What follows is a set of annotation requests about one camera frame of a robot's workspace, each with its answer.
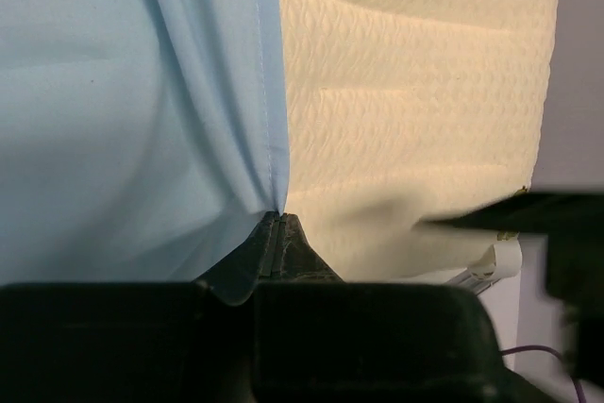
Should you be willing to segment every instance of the gray wall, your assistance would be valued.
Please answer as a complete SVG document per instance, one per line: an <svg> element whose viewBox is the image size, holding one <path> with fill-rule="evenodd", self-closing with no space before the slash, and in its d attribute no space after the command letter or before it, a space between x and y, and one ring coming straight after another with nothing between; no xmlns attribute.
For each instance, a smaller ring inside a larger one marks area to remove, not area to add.
<svg viewBox="0 0 604 403"><path fill-rule="evenodd" d="M561 185L604 186L604 0L560 0L558 5L556 46L533 187ZM522 243L525 266L518 343L560 346L559 308L541 290L542 245L527 238ZM557 375L555 360L543 353L519 355L516 370L574 396ZM590 403L604 401L601 393L590 392L589 396Z"/></svg>

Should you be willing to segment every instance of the blue cloth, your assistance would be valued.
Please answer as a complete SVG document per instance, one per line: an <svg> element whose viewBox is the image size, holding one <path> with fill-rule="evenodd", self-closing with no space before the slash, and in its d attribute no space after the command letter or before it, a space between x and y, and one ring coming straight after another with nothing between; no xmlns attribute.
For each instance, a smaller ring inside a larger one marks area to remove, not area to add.
<svg viewBox="0 0 604 403"><path fill-rule="evenodd" d="M0 11L0 283L192 279L283 210L278 0Z"/></svg>

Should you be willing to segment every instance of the blurry black object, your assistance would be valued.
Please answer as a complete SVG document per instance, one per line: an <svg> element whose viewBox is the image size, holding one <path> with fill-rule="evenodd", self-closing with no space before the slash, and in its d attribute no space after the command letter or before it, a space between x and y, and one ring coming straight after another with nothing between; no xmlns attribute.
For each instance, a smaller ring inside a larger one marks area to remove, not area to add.
<svg viewBox="0 0 604 403"><path fill-rule="evenodd" d="M573 378L604 387L604 193L524 193L426 223L545 235L545 290L567 313L566 366Z"/></svg>
<svg viewBox="0 0 604 403"><path fill-rule="evenodd" d="M0 401L554 401L474 294L343 283L288 214L196 282L8 286L0 317Z"/></svg>

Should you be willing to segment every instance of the white roll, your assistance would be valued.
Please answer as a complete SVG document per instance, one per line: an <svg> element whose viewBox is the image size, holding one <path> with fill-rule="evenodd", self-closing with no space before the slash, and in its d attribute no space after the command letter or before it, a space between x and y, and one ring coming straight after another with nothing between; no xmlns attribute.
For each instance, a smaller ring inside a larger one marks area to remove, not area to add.
<svg viewBox="0 0 604 403"><path fill-rule="evenodd" d="M514 277L522 267L522 250L518 240L500 241L489 247L483 259L468 271L479 280Z"/></svg>

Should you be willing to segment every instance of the cream mattress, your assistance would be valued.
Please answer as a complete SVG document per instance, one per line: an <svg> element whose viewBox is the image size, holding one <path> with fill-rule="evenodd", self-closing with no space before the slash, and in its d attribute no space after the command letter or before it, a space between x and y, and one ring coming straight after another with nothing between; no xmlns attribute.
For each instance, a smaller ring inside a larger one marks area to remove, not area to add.
<svg viewBox="0 0 604 403"><path fill-rule="evenodd" d="M495 241L411 227L529 185L557 1L280 0L286 211L341 276L464 268Z"/></svg>

